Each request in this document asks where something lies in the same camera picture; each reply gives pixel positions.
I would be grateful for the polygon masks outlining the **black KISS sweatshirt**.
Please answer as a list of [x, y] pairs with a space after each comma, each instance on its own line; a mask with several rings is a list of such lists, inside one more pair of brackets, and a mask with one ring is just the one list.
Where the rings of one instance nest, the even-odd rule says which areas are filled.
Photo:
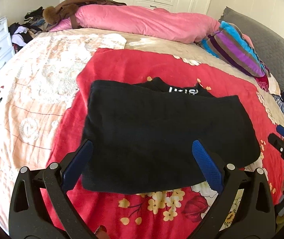
[[94, 81], [82, 137], [94, 146], [82, 185], [94, 192], [149, 193], [203, 182], [192, 155], [195, 140], [238, 168], [260, 154], [237, 96], [216, 98], [160, 78], [134, 85]]

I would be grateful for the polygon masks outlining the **pile of dark clothes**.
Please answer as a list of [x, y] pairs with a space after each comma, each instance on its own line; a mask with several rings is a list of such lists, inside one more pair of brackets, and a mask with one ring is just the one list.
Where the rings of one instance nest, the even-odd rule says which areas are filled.
[[45, 30], [43, 7], [27, 12], [23, 24], [13, 23], [8, 27], [15, 53]]

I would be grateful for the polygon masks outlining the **dark red patterned cloth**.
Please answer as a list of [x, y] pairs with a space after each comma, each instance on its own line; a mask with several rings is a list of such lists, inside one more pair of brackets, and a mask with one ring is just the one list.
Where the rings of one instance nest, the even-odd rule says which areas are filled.
[[269, 92], [269, 80], [267, 75], [262, 77], [254, 77], [254, 79], [262, 90]]

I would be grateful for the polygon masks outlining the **red floral blanket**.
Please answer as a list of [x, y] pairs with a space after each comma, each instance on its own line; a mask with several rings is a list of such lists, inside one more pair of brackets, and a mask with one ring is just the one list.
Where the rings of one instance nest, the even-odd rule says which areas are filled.
[[[267, 137], [277, 124], [284, 125], [284, 116], [269, 93], [245, 80], [242, 74], [226, 73], [227, 68], [216, 58], [205, 63], [203, 59], [155, 52], [98, 49], [77, 76], [79, 91], [60, 121], [49, 161], [60, 161], [79, 146], [93, 81], [152, 84], [158, 77], [166, 83], [166, 91], [183, 89], [206, 91], [215, 97], [239, 97], [259, 143], [259, 158], [248, 170], [260, 167], [265, 171], [272, 199], [278, 203], [283, 190], [284, 162]], [[207, 183], [134, 195], [90, 192], [77, 183], [68, 196], [90, 229], [109, 238], [186, 238], [209, 211], [217, 194]]]

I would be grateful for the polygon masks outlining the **grey quilted headboard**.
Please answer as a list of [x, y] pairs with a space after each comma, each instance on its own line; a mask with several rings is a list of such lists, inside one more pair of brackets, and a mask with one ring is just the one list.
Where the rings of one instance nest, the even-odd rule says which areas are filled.
[[235, 24], [248, 35], [260, 59], [266, 64], [284, 91], [284, 38], [257, 22], [229, 7], [226, 7], [221, 21]]

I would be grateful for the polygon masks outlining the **striped plush pillow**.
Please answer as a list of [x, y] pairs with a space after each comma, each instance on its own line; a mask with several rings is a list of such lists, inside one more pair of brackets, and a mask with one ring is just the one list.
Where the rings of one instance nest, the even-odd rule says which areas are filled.
[[246, 75], [256, 78], [270, 76], [269, 69], [259, 58], [254, 47], [232, 23], [222, 21], [217, 31], [207, 35], [198, 44], [211, 55]]

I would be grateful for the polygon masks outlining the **beige patterned bedsheet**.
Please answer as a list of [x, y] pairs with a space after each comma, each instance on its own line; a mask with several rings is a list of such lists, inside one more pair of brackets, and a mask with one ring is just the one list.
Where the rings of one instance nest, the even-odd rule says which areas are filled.
[[200, 83], [212, 94], [248, 96], [245, 104], [254, 118], [261, 156], [256, 166], [267, 173], [275, 200], [283, 182], [281, 159], [271, 155], [266, 131], [284, 126], [284, 114], [272, 94], [239, 70], [195, 44], [97, 29], [43, 33], [29, 42], [0, 69], [0, 227], [8, 229], [9, 204], [18, 170], [44, 167], [57, 128], [74, 101], [78, 74], [99, 48], [131, 49], [167, 54], [179, 63], [167, 66], [137, 66], [136, 82], [160, 76], [167, 83], [193, 86]]

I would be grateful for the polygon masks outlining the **pink quilt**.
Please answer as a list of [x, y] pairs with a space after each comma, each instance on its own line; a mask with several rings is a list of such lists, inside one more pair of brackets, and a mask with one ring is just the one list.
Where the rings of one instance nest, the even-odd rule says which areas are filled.
[[[167, 10], [147, 9], [133, 5], [85, 5], [75, 14], [84, 28], [151, 36], [185, 44], [199, 42], [218, 30], [220, 23], [198, 13], [171, 13]], [[70, 18], [62, 20], [51, 32], [71, 28]]]

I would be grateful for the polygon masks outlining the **brown fur-trimmed coat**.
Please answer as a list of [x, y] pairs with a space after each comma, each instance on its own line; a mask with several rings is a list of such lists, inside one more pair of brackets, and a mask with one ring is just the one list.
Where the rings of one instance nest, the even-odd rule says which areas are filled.
[[65, 0], [56, 7], [47, 7], [43, 11], [43, 18], [47, 23], [46, 31], [53, 29], [62, 20], [70, 18], [71, 28], [79, 29], [81, 25], [77, 23], [75, 14], [78, 9], [85, 5], [115, 5], [115, 6], [126, 6], [126, 3], [116, 2], [112, 0]]

